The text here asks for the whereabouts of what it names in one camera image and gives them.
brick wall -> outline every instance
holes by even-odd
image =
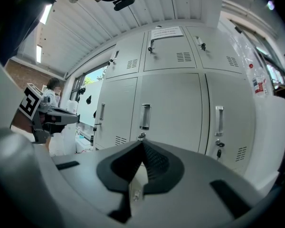
[[[47,85],[52,76],[41,73],[30,67],[24,66],[20,63],[9,60],[5,66],[6,71],[15,81],[15,83],[21,88],[25,89],[27,83],[33,83],[40,90],[43,85]],[[61,93],[63,91],[64,82],[60,81]]]

ventilation slot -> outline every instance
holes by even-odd
[[[131,61],[128,61],[127,69],[132,68],[132,67],[136,67],[136,66],[137,66],[137,59],[131,60]]]
[[[247,146],[238,149],[238,151],[237,151],[237,157],[236,157],[236,162],[237,162],[237,161],[241,161],[241,160],[243,160],[243,159],[245,158],[246,149],[247,149]]]
[[[126,142],[127,142],[127,140],[124,139],[124,138],[121,138],[121,137],[118,137],[118,136],[116,136],[116,138],[115,138],[115,145],[120,145],[120,144],[123,144],[123,143],[126,143]]]
[[[176,53],[178,62],[191,62],[191,55],[189,52]]]
[[[230,66],[238,67],[238,63],[234,57],[227,57]]]

black rubber pad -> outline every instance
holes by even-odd
[[[74,167],[74,166],[77,166],[77,165],[79,165],[78,162],[70,161],[70,162],[58,164],[58,165],[56,165],[56,167],[60,171],[60,170],[63,170],[63,169],[66,169],[66,168],[71,168],[71,167]]]
[[[224,202],[234,218],[239,218],[250,210],[250,207],[242,200],[223,180],[215,180],[211,187]]]

paper label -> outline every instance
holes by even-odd
[[[183,36],[179,26],[163,29],[154,29],[151,31],[151,39],[160,39],[175,36]]]
[[[253,87],[255,90],[255,93],[259,93],[259,92],[263,92],[263,81],[261,79],[261,77],[255,77],[253,80]]]

cabinet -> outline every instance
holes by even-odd
[[[137,33],[117,42],[106,71],[106,78],[137,73],[142,54],[144,33]]]
[[[180,27],[183,36],[161,38],[154,40],[153,51],[146,49],[144,71],[151,71],[166,68],[196,67],[194,56],[188,39]],[[148,33],[148,43],[151,40],[151,31]]]
[[[203,68],[242,73],[241,61],[223,32],[215,28],[187,27],[187,29],[197,47]],[[205,51],[201,49],[201,42],[206,44]]]
[[[148,140],[198,151],[202,125],[198,74],[143,76],[138,101],[132,126],[136,136],[144,132]]]
[[[137,78],[103,82],[96,111],[95,143],[103,148],[130,139]]]
[[[244,79],[220,73],[206,73],[209,90],[210,129],[206,155],[230,169],[247,165],[255,127],[252,91]],[[215,141],[225,144],[220,148]]]

